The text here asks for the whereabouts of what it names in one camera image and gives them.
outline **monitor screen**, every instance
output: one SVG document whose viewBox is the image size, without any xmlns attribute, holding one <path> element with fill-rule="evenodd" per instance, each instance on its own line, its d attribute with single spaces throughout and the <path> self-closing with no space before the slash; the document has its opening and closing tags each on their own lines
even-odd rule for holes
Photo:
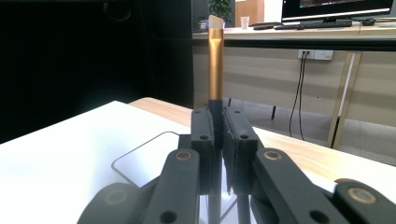
<svg viewBox="0 0 396 224">
<path fill-rule="evenodd" d="M 282 21 L 334 21 L 390 13 L 393 0 L 283 0 Z"/>
</svg>

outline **brush bristle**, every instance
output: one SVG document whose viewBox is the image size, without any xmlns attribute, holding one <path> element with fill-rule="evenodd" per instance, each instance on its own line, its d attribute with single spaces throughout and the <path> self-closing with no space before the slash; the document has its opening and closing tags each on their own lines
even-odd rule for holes
<svg viewBox="0 0 396 224">
<path fill-rule="evenodd" d="M 222 29 L 223 28 L 223 19 L 219 17 L 209 16 L 209 29 Z"/>
</svg>

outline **wall socket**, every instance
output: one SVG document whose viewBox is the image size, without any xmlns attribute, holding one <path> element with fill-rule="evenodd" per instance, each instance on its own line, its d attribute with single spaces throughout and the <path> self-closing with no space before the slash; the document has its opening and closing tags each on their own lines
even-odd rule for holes
<svg viewBox="0 0 396 224">
<path fill-rule="evenodd" d="M 309 52 L 306 59 L 313 60 L 331 60 L 333 50 L 324 50 L 324 49 L 299 49 L 297 58 L 301 59 L 303 57 L 303 51 Z"/>
<path fill-rule="evenodd" d="M 306 56 L 306 59 L 315 59 L 314 49 L 299 49 L 297 58 L 301 59 L 303 57 L 303 51 L 305 51 L 305 53 L 309 52 L 308 56 Z"/>
</svg>

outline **green plant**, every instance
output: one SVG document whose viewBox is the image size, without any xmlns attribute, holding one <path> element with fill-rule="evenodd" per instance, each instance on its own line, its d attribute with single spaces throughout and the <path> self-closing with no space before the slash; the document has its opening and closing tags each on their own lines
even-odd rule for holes
<svg viewBox="0 0 396 224">
<path fill-rule="evenodd" d="M 210 14 L 224 19 L 224 21 L 231 21 L 230 16 L 233 14 L 231 6 L 232 0 L 209 0 Z"/>
</svg>

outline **gray floor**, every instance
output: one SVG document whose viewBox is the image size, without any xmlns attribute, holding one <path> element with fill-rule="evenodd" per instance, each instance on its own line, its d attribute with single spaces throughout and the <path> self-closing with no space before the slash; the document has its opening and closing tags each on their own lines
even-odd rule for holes
<svg viewBox="0 0 396 224">
<path fill-rule="evenodd" d="M 289 136 L 291 109 L 276 108 L 275 118 L 271 119 L 273 107 L 232 99 L 231 106 L 244 111 L 250 123 L 274 133 Z M 326 146 L 331 117 L 302 112 L 304 140 Z M 301 138 L 298 110 L 294 111 L 291 122 L 291 134 Z M 396 128 L 373 123 L 347 119 L 345 122 L 339 150 L 361 156 L 373 161 L 380 161 L 396 166 Z"/>
</svg>

